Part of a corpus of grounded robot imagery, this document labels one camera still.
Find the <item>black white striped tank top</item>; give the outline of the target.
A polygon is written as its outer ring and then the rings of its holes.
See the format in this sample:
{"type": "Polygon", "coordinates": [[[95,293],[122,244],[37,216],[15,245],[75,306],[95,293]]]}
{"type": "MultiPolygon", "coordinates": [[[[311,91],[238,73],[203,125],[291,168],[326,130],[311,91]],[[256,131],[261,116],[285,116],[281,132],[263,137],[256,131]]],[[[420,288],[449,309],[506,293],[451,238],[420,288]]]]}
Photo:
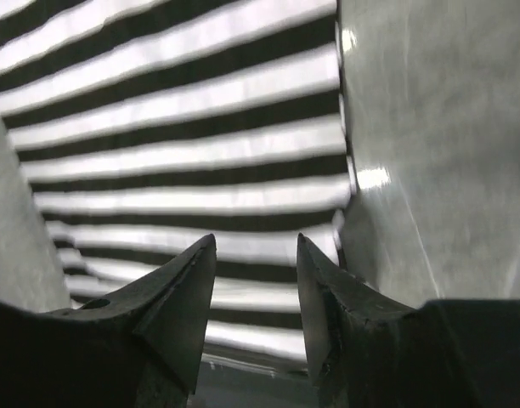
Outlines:
{"type": "Polygon", "coordinates": [[[205,350],[306,360],[297,237],[352,177],[334,1],[0,1],[0,118],[76,306],[203,235],[205,350]]]}

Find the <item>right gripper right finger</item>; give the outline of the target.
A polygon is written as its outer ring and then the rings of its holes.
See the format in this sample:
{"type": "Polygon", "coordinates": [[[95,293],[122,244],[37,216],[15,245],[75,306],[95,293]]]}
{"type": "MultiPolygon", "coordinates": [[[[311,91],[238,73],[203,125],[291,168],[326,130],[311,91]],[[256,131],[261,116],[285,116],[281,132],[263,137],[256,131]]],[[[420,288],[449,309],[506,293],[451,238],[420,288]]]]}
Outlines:
{"type": "Polygon", "coordinates": [[[297,280],[321,406],[520,407],[520,300],[413,309],[339,269],[306,236],[297,280]]]}

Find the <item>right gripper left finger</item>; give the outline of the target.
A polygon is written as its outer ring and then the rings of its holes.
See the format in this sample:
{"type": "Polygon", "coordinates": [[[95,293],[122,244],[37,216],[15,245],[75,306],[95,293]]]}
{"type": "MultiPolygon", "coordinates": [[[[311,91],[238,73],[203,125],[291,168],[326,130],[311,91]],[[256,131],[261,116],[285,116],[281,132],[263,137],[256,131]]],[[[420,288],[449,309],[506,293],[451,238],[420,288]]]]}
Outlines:
{"type": "Polygon", "coordinates": [[[0,303],[0,407],[184,407],[194,393],[216,271],[206,235],[79,309],[0,303]]]}

